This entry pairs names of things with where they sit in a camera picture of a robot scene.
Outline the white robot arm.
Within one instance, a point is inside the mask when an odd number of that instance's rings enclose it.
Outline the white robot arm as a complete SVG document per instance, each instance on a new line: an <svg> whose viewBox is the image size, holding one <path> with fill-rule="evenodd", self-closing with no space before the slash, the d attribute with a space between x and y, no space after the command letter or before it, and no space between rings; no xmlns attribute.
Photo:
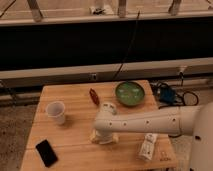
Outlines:
<svg viewBox="0 0 213 171"><path fill-rule="evenodd" d="M94 128L101 137L113 132L192 136L187 171L213 171L213 102L119 115L115 115L110 103L104 103L95 117Z"/></svg>

